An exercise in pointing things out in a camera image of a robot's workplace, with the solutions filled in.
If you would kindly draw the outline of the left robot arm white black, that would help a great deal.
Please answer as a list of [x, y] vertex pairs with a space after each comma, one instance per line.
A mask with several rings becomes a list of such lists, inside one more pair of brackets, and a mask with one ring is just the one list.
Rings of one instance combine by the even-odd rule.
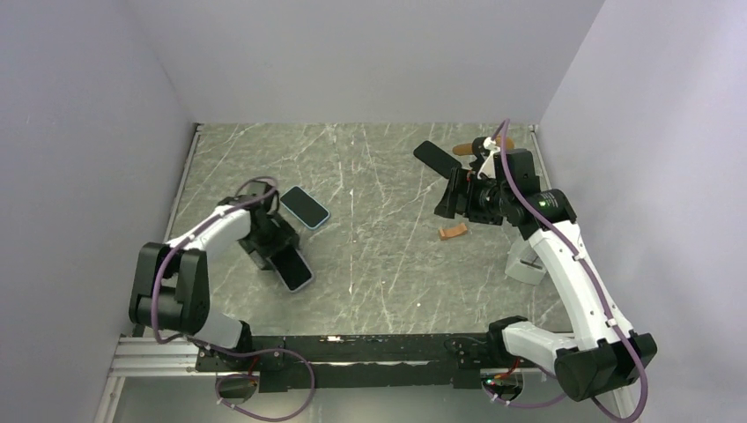
[[227, 197], [183, 236], [140, 249], [129, 319], [216, 347], [218, 358], [232, 370], [246, 367], [254, 354], [249, 324], [211, 307], [210, 260], [234, 244], [292, 292], [314, 280], [300, 237], [279, 214], [275, 197]]

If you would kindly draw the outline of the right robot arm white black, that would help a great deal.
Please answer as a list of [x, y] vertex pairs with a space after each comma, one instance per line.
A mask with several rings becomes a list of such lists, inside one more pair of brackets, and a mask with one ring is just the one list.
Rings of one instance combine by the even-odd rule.
[[486, 333], [487, 358], [501, 367], [516, 358], [529, 360], [549, 370], [574, 401], [634, 382], [646, 397], [645, 370], [657, 353], [656, 342], [649, 333], [637, 333], [609, 296], [565, 194], [542, 189], [533, 155], [525, 149], [500, 152], [482, 165], [468, 169], [437, 151], [433, 169], [447, 179], [447, 187], [435, 214], [516, 227], [550, 275], [574, 333], [566, 338], [522, 316], [503, 318]]

